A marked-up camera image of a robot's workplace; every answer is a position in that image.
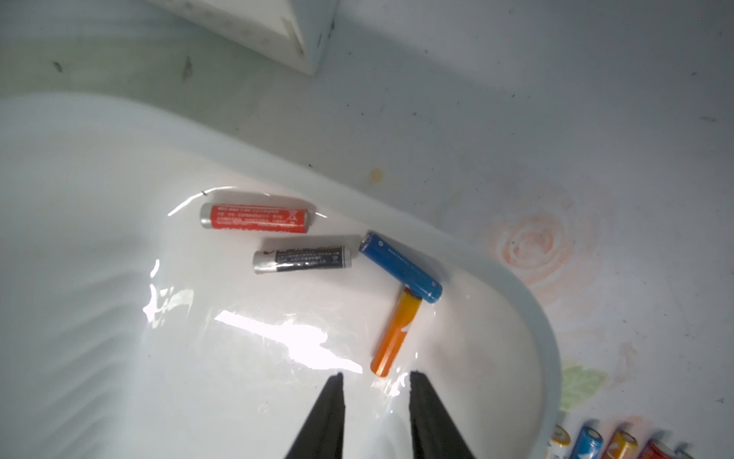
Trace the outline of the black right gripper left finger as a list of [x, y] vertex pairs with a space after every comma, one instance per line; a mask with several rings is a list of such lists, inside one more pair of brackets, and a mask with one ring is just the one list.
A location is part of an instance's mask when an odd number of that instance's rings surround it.
[[343, 382], [342, 373], [328, 378], [287, 459], [342, 459], [346, 414]]

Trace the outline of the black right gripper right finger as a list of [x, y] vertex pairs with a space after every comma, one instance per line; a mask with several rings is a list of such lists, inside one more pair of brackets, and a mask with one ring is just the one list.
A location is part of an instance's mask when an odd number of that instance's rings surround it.
[[410, 373], [409, 413], [414, 458], [475, 458], [430, 380], [419, 371]]

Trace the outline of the white Heybright battery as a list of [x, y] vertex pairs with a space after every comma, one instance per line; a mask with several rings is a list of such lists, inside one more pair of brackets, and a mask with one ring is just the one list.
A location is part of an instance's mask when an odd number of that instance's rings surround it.
[[572, 438], [563, 426], [556, 425], [548, 441], [545, 459], [568, 459]]

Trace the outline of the red yellow label battery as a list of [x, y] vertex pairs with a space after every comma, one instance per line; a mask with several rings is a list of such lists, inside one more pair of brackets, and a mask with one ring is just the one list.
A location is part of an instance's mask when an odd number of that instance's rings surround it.
[[642, 448], [638, 459], [675, 459], [675, 453], [656, 439], [649, 439]]

